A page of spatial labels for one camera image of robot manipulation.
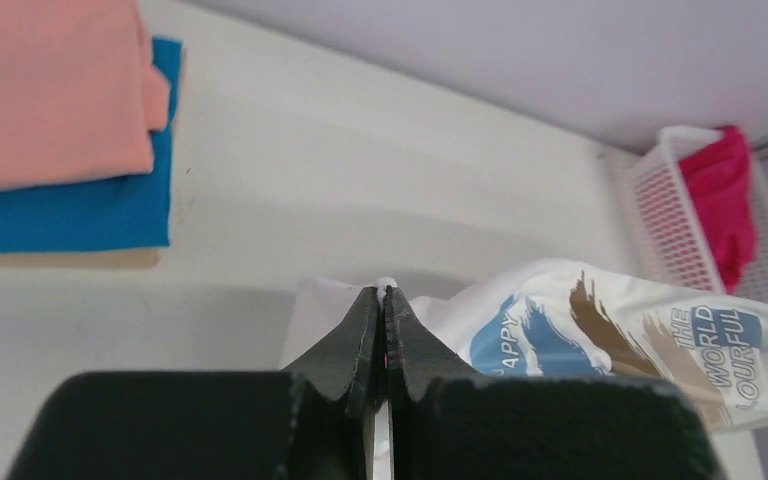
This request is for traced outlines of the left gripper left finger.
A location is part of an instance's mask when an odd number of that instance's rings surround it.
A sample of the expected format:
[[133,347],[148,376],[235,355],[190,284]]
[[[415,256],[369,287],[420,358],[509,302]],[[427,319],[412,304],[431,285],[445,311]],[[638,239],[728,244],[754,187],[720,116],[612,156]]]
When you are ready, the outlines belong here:
[[95,371],[42,405],[12,479],[369,479],[381,303],[273,371]]

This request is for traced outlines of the white printed t shirt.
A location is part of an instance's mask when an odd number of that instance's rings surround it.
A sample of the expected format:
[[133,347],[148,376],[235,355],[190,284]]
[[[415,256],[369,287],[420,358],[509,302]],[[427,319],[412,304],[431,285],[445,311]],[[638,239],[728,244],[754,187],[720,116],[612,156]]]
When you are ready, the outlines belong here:
[[663,378],[712,430],[768,426],[768,304],[546,259],[410,305],[481,373]]

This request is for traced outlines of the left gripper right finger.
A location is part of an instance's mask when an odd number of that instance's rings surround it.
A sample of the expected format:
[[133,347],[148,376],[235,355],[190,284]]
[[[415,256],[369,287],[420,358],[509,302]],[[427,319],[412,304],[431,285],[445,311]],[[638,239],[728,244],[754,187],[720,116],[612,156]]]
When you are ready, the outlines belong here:
[[395,479],[722,479],[690,402],[664,380],[486,376],[387,287]]

